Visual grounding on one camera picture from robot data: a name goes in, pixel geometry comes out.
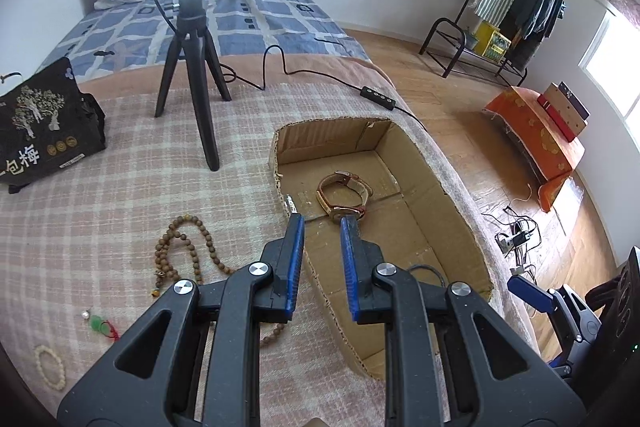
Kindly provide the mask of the black clothes rack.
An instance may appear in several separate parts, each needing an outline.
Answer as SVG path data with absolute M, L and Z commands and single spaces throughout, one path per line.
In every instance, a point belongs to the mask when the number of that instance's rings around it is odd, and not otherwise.
M 434 21 L 419 53 L 444 78 L 456 72 L 521 87 L 530 61 L 564 15 L 565 0 L 464 0 L 456 17 Z

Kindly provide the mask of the red strap wristwatch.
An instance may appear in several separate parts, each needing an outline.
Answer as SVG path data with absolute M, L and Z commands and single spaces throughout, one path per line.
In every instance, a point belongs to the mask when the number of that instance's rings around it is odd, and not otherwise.
M 361 220 L 372 196 L 372 187 L 361 176 L 341 170 L 321 179 L 316 190 L 318 204 L 334 223 L 345 217 Z

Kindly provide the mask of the books on orange box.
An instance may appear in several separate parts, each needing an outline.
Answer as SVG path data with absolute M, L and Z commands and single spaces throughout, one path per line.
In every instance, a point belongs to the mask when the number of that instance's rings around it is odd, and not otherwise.
M 538 95 L 537 102 L 567 141 L 575 140 L 586 129 L 590 113 L 565 82 L 551 83 Z

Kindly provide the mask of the dark thin bangle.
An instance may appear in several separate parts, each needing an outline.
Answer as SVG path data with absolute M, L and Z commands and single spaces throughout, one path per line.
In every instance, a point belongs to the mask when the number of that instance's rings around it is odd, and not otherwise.
M 411 267 L 409 267 L 407 271 L 409 273 L 416 272 L 416 271 L 430 272 L 431 274 L 434 275 L 434 277 L 436 277 L 440 287 L 447 286 L 445 277 L 443 277 L 442 273 L 440 273 L 436 268 L 434 268 L 433 265 L 426 265 L 425 263 L 421 263 L 420 265 L 411 265 Z

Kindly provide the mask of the orange cloth covered box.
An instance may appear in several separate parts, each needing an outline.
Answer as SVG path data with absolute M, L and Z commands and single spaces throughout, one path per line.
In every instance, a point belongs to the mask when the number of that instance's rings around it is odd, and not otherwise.
M 574 173 L 585 155 L 578 138 L 568 141 L 544 106 L 540 94 L 522 87 L 511 87 L 484 107 L 491 117 L 498 117 L 524 147 L 538 174 L 537 198 L 544 212 L 549 212 L 564 182 Z

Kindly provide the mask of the black snack bag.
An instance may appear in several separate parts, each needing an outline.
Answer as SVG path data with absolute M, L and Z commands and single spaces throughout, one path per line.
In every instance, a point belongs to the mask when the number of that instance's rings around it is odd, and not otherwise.
M 1 184 L 16 194 L 106 149 L 105 115 L 59 58 L 1 97 Z

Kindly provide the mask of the yellow box on rack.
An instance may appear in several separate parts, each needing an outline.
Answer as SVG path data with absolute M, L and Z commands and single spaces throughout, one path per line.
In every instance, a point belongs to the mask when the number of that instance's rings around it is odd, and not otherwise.
M 511 46 L 511 41 L 486 20 L 480 22 L 474 37 L 477 40 L 474 53 L 493 63 L 500 63 Z

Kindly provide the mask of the black tripod stand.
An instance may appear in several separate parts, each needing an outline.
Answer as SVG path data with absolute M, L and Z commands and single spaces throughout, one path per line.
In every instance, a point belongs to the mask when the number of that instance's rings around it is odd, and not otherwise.
M 180 55 L 186 61 L 192 105 L 198 133 L 208 168 L 217 171 L 220 159 L 215 138 L 212 109 L 209 102 L 207 72 L 215 81 L 221 98 L 230 102 L 231 94 L 224 81 L 214 40 L 207 26 L 207 15 L 203 0 L 178 0 L 177 23 L 174 36 L 169 43 L 166 61 L 160 78 L 154 116 L 164 113 L 172 77 L 174 77 Z

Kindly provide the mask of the blue patterned bed sheet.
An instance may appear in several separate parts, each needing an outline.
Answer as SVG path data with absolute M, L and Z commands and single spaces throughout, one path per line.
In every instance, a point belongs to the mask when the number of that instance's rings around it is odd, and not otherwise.
M 207 27 L 217 54 L 261 54 L 276 44 L 294 54 L 368 56 L 314 0 L 207 0 Z M 85 16 L 41 63 L 66 57 L 78 81 L 162 65 L 174 33 L 153 0 L 115 5 Z

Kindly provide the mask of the dark hanging clothes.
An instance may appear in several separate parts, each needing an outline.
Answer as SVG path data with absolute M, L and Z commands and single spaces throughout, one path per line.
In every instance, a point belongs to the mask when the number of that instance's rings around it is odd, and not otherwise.
M 511 41 L 506 59 L 524 72 L 555 23 L 564 17 L 565 0 L 514 0 L 499 28 Z

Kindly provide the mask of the brown cardboard box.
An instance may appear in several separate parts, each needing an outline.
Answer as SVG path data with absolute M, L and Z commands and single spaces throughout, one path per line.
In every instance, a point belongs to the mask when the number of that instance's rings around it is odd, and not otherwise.
M 454 203 L 409 135 L 388 119 L 336 118 L 294 122 L 276 131 L 270 167 L 277 190 L 305 219 L 305 267 L 330 332 L 356 373 L 383 378 L 384 329 L 352 321 L 345 295 L 340 227 L 318 202 L 320 182 L 337 171 L 356 174 L 372 190 L 359 222 L 401 269 L 431 265 L 416 277 L 435 284 L 463 281 L 484 298 L 492 285 L 471 221 Z

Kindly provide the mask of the green jade red cord pendant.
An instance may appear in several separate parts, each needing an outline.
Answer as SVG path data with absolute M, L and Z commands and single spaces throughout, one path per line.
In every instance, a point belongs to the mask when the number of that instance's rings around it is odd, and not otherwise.
M 115 326 L 108 320 L 105 320 L 103 317 L 99 315 L 93 315 L 89 319 L 90 327 L 96 333 L 99 333 L 106 337 L 107 339 L 111 339 L 113 341 L 119 340 L 119 332 L 115 329 Z

